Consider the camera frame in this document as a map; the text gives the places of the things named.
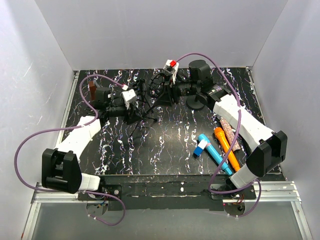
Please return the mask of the shock mount tripod stand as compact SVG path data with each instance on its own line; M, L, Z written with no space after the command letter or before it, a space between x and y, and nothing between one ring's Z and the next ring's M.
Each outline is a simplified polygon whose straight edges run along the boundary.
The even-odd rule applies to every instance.
M134 130L130 134L130 137L134 134L134 132L142 122L152 120L154 123L156 123L158 121L157 117L150 116L150 114L154 113L154 108L156 108L155 102L151 103L151 100L156 100L163 92L165 92L166 77L167 75L165 73L158 72L154 74L150 79L143 78L145 79L145 99L144 101L142 101L137 98L137 101L141 102L143 106L147 105L148 109L145 110L144 108L140 108L140 106L138 105L137 108L142 114L143 119L135 124Z

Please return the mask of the round base stand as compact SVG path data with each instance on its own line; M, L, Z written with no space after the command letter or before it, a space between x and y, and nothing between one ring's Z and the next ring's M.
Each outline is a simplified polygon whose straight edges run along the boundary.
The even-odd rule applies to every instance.
M186 99L186 105L189 109L199 111L202 110L208 103L207 98L200 93L196 95L188 96Z

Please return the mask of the orange microphone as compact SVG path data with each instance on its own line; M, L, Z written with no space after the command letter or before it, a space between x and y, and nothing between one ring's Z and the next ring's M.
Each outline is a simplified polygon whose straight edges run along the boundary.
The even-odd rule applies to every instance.
M228 161L231 164L232 168L235 170L235 172L240 170L241 167L240 167L238 160L236 159L236 157L230 147L230 144L226 138L226 134L225 134L224 130L221 127L217 127L214 129L214 135L218 139L218 141L220 142L220 145L222 146L225 153L227 153L230 150L230 153L228 154L227 158L228 158Z

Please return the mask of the cyan toy microphone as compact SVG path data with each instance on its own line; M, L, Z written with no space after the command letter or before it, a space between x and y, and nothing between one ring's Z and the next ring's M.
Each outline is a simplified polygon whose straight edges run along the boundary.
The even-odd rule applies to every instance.
M213 145L211 144L211 141L209 140L209 138L204 134L200 134L198 136L198 141L201 141L201 140L206 140L207 141L207 145L206 145L205 149L213 157L215 162L219 165L223 161L223 158L220 156L218 151L213 147Z

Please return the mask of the glitter silver microphone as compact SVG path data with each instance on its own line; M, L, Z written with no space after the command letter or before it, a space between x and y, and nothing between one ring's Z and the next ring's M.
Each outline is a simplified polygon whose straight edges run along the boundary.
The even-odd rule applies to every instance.
M220 124L221 124L221 126L222 126L222 129L223 129L224 133L225 133L225 136L226 136L226 138L227 138L227 141L228 141L228 143L231 145L232 142L233 142L233 140L234 140L234 138L235 138L235 134L234 134L234 132L233 132L233 128L232 128L231 125L227 122L227 120L224 119L223 117L220 116L218 119L219 119L219 122L220 122ZM233 150L234 152L241 150L241 147L240 147L240 145L239 145L239 143L238 143L237 140L235 141L235 143L234 143L234 145L233 145L233 147L232 147L232 150Z

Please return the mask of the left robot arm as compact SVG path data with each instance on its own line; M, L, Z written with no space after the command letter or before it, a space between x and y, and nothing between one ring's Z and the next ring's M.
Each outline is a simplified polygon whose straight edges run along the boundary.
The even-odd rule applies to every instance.
M42 186L70 194L89 191L95 200L103 199L107 193L106 187L100 183L99 176L81 171L80 156L109 118L122 117L128 125L141 121L144 114L136 107L136 101L142 100L143 95L143 90L136 88L115 97L108 87L90 87L90 105L96 111L88 111L65 140L54 149L47 148L43 152Z

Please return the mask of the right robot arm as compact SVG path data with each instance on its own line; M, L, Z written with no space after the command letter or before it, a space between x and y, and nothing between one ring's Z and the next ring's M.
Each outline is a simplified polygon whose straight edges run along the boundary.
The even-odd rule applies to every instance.
M189 109L208 107L244 138L251 154L242 167L234 167L235 173L226 181L227 195L237 199L248 184L264 177L285 160L288 137L283 131L275 132L259 122L240 105L236 93L217 84L205 60L190 62L188 77L179 75L178 68L178 62L167 60L163 70L151 78L148 94L155 99L155 106L172 106L186 96Z

